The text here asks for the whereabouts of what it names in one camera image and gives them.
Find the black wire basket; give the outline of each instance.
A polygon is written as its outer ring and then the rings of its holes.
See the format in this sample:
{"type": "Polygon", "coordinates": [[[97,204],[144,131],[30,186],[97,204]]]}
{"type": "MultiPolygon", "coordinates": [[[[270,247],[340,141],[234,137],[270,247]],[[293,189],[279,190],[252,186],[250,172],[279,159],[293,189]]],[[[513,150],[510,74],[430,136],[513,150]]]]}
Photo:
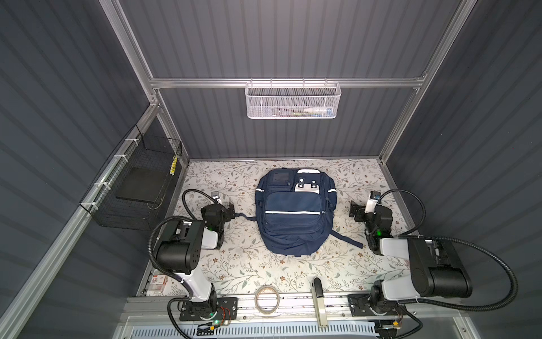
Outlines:
{"type": "Polygon", "coordinates": [[[167,212],[181,171],[178,162],[181,149],[179,140],[140,134],[123,155],[115,156],[119,159],[104,182],[93,184],[100,186],[94,201],[81,201],[80,205],[101,226],[149,231],[167,212]],[[119,197],[126,184],[134,186],[133,175],[137,171],[151,173],[154,177],[155,194],[150,200],[119,197]]]}

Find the black corrugated cable sleeve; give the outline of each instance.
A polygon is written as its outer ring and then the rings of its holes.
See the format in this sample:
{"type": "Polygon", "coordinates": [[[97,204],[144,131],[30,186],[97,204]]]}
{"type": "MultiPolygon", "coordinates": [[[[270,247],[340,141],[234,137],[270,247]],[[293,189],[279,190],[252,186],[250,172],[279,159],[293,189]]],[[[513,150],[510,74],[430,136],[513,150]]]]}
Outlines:
{"type": "Polygon", "coordinates": [[[184,298],[173,298],[171,300],[168,301],[167,303],[167,316],[169,317],[170,321],[171,321],[171,324],[173,325],[173,327],[175,327],[175,329],[177,330],[177,332],[179,332],[179,334],[184,338],[184,339],[192,339],[191,337],[189,337],[188,335],[186,335],[185,332],[182,332],[179,325],[177,325],[177,322],[175,321],[175,318],[173,318],[173,313],[171,313],[171,304],[173,304],[174,302],[179,302],[179,301],[186,301],[184,298]]]}
{"type": "Polygon", "coordinates": [[[423,327],[423,323],[420,319],[416,318],[412,313],[410,313],[407,308],[405,306],[399,306],[402,310],[403,310],[403,313],[408,315],[410,318],[412,318],[412,320],[414,320],[415,322],[418,323],[418,326],[416,326],[415,328],[411,329],[410,331],[408,331],[407,333],[404,333],[404,334],[401,334],[401,335],[398,335],[396,337],[393,337],[393,339],[403,339],[403,338],[406,338],[408,337],[409,335],[412,335],[416,332],[418,332],[419,330],[422,329],[423,327]]]}
{"type": "Polygon", "coordinates": [[[508,265],[506,265],[506,263],[504,261],[502,261],[501,258],[497,257],[494,253],[486,250],[485,248],[483,248],[483,247],[481,247],[481,246],[479,246],[477,244],[474,244],[474,243],[469,242],[469,241],[461,240],[461,239],[450,238],[449,236],[439,236],[439,235],[434,235],[434,236],[428,236],[428,235],[420,235],[420,236],[417,236],[417,235],[399,235],[398,238],[400,238],[400,239],[413,238],[413,239],[422,239],[422,240],[444,240],[444,241],[451,241],[451,242],[455,242],[456,244],[466,245],[466,246],[472,247],[475,250],[478,250],[478,251],[486,254],[487,256],[489,256],[491,259],[495,260],[497,262],[497,264],[499,264],[505,270],[506,275],[508,276],[508,278],[510,280],[510,290],[509,290],[508,294],[506,295],[506,297],[504,297],[500,301],[498,301],[496,303],[493,303],[493,304],[482,305],[482,306],[457,305],[457,304],[450,304],[450,303],[445,303],[445,302],[440,302],[440,301],[437,301],[437,300],[425,299],[425,298],[399,300],[399,302],[401,304],[422,303],[422,304],[431,304],[431,305],[435,305],[435,306],[446,307],[446,308],[449,308],[449,309],[461,310],[461,311],[484,312],[484,311],[493,311],[493,310],[502,308],[502,307],[508,305],[509,303],[511,303],[512,300],[514,300],[514,298],[518,295],[518,288],[519,288],[518,287],[518,279],[516,278],[516,276],[515,276],[514,272],[512,271],[512,269],[508,265]]]}
{"type": "Polygon", "coordinates": [[[393,192],[403,192],[403,193],[408,193],[408,194],[410,194],[411,196],[413,196],[413,197],[420,203],[420,206],[422,207],[422,218],[420,219],[419,223],[418,223],[416,226],[414,226],[413,228],[411,228],[411,229],[409,229],[409,230],[407,230],[407,231],[401,233],[401,235],[407,235],[407,234],[410,234],[410,233],[412,233],[412,232],[414,232],[414,231],[417,231],[417,230],[420,228],[420,226],[423,224],[423,221],[425,220],[425,205],[423,204],[422,200],[421,200],[420,198],[418,198],[418,197],[417,197],[414,193],[412,193],[412,192],[409,192],[409,191],[404,190],[404,189],[398,189],[398,188],[396,188],[396,189],[390,189],[390,190],[388,190],[388,191],[382,193],[382,195],[381,195],[380,198],[378,199],[378,203],[379,203],[379,204],[382,204],[382,198],[385,197],[385,196],[387,196],[387,195],[390,194],[390,193],[393,193],[393,192]]]}
{"type": "Polygon", "coordinates": [[[190,218],[187,218],[186,216],[181,216],[181,215],[173,215],[173,216],[170,216],[164,220],[162,220],[159,224],[157,224],[151,231],[151,236],[149,237],[149,242],[148,242],[148,247],[147,247],[147,250],[149,252],[149,260],[151,261],[152,265],[154,267],[156,267],[156,269],[160,272],[162,272],[163,274],[165,274],[166,276],[170,277],[170,278],[173,278],[175,279],[176,281],[180,282],[181,285],[188,291],[188,299],[185,299],[185,300],[190,300],[194,293],[192,291],[192,289],[190,288],[190,286],[188,284],[185,284],[183,282],[183,280],[178,276],[176,275],[175,273],[173,273],[172,271],[169,271],[169,270],[166,270],[157,260],[156,260],[156,257],[154,256],[154,251],[153,251],[153,248],[152,248],[152,245],[154,244],[154,239],[156,238],[156,234],[158,232],[158,230],[163,226],[165,225],[166,223],[170,222],[170,221],[173,221],[173,220],[184,220],[184,221],[193,221],[192,219],[190,218]]]}
{"type": "Polygon", "coordinates": [[[183,192],[183,206],[184,206],[184,209],[186,209],[186,212],[188,213],[188,215],[190,215],[190,217],[194,220],[197,220],[197,218],[193,215],[192,212],[190,212],[190,209],[188,208],[188,205],[186,204],[186,194],[188,192],[197,192],[197,193],[200,193],[202,194],[203,196],[209,198],[213,203],[218,203],[218,201],[216,201],[216,199],[213,199],[209,194],[205,193],[205,192],[202,192],[200,191],[199,189],[194,189],[194,188],[189,188],[187,189],[186,191],[183,192]]]}

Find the backpack strap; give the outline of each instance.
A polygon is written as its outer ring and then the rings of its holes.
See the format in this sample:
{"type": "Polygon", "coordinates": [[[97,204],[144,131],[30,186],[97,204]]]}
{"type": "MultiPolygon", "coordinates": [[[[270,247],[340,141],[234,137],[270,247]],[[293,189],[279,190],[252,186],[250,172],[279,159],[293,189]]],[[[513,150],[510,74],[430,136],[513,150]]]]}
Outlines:
{"type": "Polygon", "coordinates": [[[249,221],[257,221],[255,216],[246,216],[244,213],[235,213],[235,217],[242,216],[249,221]]]}
{"type": "Polygon", "coordinates": [[[334,236],[335,238],[339,239],[339,240],[346,241],[351,245],[354,245],[354,246],[359,247],[359,248],[363,248],[363,244],[361,242],[357,242],[352,238],[349,238],[349,237],[344,236],[344,235],[342,235],[340,233],[337,233],[337,231],[331,230],[330,234],[332,236],[334,236]]]}

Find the table surface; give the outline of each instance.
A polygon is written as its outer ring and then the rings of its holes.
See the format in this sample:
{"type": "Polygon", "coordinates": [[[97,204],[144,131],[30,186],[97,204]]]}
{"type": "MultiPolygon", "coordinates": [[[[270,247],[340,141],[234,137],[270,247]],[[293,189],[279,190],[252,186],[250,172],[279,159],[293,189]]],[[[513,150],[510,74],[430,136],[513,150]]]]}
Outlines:
{"type": "MultiPolygon", "coordinates": [[[[254,192],[262,176],[274,168],[315,168],[327,173],[337,187],[337,208],[333,229],[366,244],[362,223],[348,217],[350,201],[365,203],[371,190],[384,192],[389,186],[376,159],[193,162],[183,190],[196,188],[208,194],[221,192],[235,205],[236,212],[255,215],[254,192]]],[[[188,193],[186,201],[197,218],[207,204],[198,193],[188,193]]],[[[393,211],[392,233],[406,229],[392,195],[383,205],[393,211]]],[[[176,215],[188,215],[179,198],[176,215]]],[[[280,292],[309,292],[310,281],[319,277],[324,291],[369,290],[377,279],[392,279],[409,274],[408,262],[374,255],[330,236],[316,253],[293,257],[275,254],[265,247],[255,221],[235,218],[226,225],[220,250],[202,250],[199,261],[204,275],[219,295],[255,293],[261,285],[272,285],[280,292]]],[[[163,293],[148,296],[178,295],[182,289],[169,281],[163,293]]]]}

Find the navy blue backpack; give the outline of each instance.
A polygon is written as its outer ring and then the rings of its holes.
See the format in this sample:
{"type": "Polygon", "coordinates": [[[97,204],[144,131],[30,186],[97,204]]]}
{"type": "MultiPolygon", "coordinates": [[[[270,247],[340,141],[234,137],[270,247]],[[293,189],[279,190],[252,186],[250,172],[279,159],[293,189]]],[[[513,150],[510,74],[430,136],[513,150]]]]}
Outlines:
{"type": "Polygon", "coordinates": [[[263,242],[273,253],[309,255],[332,234],[362,247],[335,232],[337,205],[335,182],[316,169],[274,169],[256,188],[256,221],[263,242]]]}

